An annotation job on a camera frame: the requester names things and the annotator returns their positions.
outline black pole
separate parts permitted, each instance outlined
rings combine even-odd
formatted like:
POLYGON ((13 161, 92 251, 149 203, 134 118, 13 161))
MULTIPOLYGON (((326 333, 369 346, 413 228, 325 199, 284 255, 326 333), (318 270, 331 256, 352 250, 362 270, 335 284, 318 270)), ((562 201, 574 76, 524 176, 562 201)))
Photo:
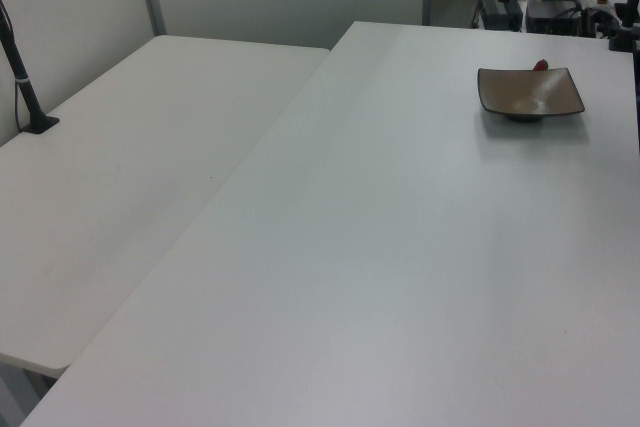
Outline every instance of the black pole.
POLYGON ((609 40, 609 50, 615 52, 634 52, 636 36, 633 33, 633 21, 638 13, 640 0, 627 0, 627 7, 620 30, 609 40))
POLYGON ((5 54, 7 54, 7 59, 11 65, 11 70, 13 70, 15 81, 18 83, 24 102, 27 105, 27 109, 29 109, 31 120, 29 125, 23 128, 23 131, 32 134, 41 134, 57 124, 59 120, 55 117, 47 117, 40 108, 38 97, 36 97, 36 93, 31 85, 31 80, 29 80, 29 75, 27 75, 27 70, 24 67, 20 52, 18 52, 18 47, 16 46, 11 19, 2 0, 0 0, 0 41, 2 42, 5 54))

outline brown plate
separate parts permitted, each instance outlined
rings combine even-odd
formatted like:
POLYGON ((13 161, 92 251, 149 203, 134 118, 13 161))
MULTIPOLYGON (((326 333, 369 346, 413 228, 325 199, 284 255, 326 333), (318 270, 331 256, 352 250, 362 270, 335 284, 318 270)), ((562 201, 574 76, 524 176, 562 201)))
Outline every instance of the brown plate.
POLYGON ((478 93, 484 110, 518 122, 584 112, 568 69, 479 69, 478 93))

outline cable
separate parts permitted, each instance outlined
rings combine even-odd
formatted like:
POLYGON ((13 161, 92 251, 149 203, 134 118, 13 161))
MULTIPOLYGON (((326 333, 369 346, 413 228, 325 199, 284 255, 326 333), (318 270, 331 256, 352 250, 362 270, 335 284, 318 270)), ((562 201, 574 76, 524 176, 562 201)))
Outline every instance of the cable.
POLYGON ((480 9, 481 9, 481 3, 480 0, 478 0, 478 2, 476 2, 476 8, 473 11, 473 17, 471 18, 471 28, 472 29, 477 29, 478 28, 478 23, 479 23, 479 15, 480 15, 480 9))
POLYGON ((2 11, 2 16, 6 19, 7 25, 9 26, 9 32, 11 32, 11 37, 13 37, 13 24, 11 23, 11 17, 9 17, 7 8, 4 6, 2 0, 0 0, 0 11, 2 11))
POLYGON ((18 119, 18 82, 15 83, 15 103, 14 103, 14 113, 16 116, 16 127, 18 128, 18 133, 22 132, 22 127, 20 127, 20 120, 18 119))

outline red object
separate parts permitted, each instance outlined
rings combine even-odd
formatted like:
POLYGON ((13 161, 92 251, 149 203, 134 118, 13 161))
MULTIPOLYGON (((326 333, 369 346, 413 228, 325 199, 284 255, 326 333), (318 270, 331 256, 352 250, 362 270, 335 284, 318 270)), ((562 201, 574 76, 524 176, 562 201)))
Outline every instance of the red object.
POLYGON ((549 62, 544 59, 539 60, 533 70, 536 72, 540 70, 549 70, 549 62))

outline gray floor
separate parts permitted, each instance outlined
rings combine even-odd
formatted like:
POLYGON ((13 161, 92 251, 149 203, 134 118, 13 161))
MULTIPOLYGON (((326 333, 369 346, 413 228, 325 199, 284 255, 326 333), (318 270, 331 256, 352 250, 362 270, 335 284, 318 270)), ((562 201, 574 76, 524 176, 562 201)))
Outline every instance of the gray floor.
POLYGON ((468 29, 477 0, 431 0, 431 25, 468 29))

